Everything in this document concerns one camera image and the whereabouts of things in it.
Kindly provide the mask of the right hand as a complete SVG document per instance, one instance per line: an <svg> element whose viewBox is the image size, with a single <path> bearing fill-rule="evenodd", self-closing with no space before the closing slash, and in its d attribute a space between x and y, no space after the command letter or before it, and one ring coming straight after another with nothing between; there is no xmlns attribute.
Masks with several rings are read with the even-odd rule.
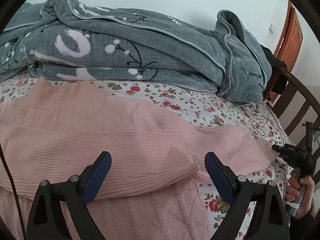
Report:
<svg viewBox="0 0 320 240"><path fill-rule="evenodd" d="M289 178L289 186L286 188L285 200L293 202L300 196L299 189L305 186L305 193L302 197L302 201L300 203L299 209L296 212L295 218L301 219L307 213L310 212L312 208L312 199L313 192L315 188L315 182L311 178L311 176L306 176L301 179L297 179L297 175L295 171L291 172L291 177Z"/></svg>

